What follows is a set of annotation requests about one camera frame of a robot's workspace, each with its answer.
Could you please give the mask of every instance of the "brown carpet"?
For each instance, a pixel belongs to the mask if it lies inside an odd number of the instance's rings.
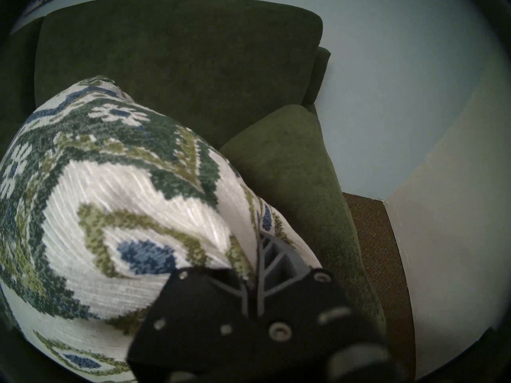
[[[414,377],[415,334],[410,296],[387,211],[379,200],[348,193],[344,197],[357,228],[365,271],[385,313],[389,347],[408,376]]]

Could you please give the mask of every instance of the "white wall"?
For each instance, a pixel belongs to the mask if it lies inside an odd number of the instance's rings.
[[[385,206],[410,292],[417,377],[511,300],[511,63],[495,48],[463,112]]]
[[[53,0],[16,24],[91,0]],[[317,110],[343,191],[392,193],[452,125],[493,43],[469,0],[263,0],[323,19]]]

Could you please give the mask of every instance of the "green couch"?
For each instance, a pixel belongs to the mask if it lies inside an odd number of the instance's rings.
[[[0,50],[0,156],[36,107],[108,76],[228,158],[384,331],[314,108],[330,56],[318,47],[321,33],[312,12],[252,0],[98,0],[58,10]],[[82,381],[1,330],[9,382]]]

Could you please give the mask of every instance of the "couch backrest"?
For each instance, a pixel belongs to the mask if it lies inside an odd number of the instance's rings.
[[[321,18],[253,0],[98,0],[55,11],[41,28],[36,106],[96,75],[192,128],[215,148],[301,104]]]

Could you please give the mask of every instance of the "patterned pillow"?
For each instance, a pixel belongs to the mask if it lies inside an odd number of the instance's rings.
[[[173,270],[232,267],[253,281],[257,228],[320,267],[223,156],[104,77],[40,106],[0,175],[7,317],[91,381],[135,381],[127,349]]]

